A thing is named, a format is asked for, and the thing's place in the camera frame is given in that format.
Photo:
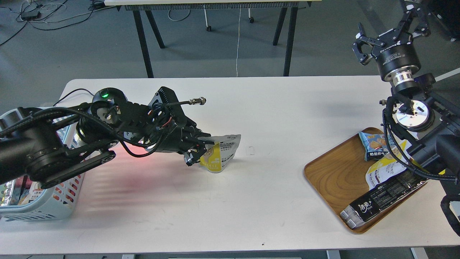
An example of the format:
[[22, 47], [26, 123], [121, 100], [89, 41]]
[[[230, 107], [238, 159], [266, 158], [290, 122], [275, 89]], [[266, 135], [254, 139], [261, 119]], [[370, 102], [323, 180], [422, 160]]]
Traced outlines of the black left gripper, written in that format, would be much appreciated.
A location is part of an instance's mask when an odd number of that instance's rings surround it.
[[187, 166], [192, 166], [200, 162], [200, 158], [207, 152], [205, 145], [214, 145], [210, 137], [211, 134], [197, 128], [194, 122], [187, 122], [184, 126], [169, 122], [154, 127], [144, 136], [143, 143], [148, 145], [148, 150], [156, 148], [160, 153], [183, 154]]

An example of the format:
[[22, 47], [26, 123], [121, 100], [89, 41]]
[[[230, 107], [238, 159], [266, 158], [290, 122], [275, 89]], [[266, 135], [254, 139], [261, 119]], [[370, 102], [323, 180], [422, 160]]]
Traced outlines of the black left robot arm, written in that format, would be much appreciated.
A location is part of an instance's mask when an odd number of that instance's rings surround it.
[[92, 102], [70, 108], [10, 110], [1, 116], [1, 183], [27, 175], [43, 189], [54, 187], [111, 161], [117, 143], [136, 158], [182, 154], [191, 166], [214, 142], [185, 116], [182, 105], [205, 102], [203, 97], [180, 102], [162, 86], [142, 105], [107, 87]]

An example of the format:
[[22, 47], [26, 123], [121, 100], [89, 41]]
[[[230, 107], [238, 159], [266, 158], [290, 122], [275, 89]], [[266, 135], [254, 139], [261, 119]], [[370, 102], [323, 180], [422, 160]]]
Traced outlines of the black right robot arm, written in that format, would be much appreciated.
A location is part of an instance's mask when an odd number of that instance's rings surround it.
[[396, 161], [423, 178], [459, 183], [459, 105], [432, 90], [431, 73], [421, 69], [413, 40], [429, 36], [424, 6], [401, 1], [404, 14], [395, 28], [372, 38], [361, 23], [352, 44], [358, 62], [375, 60], [381, 80], [391, 84], [391, 96], [381, 101], [385, 138], [408, 140], [409, 158]]

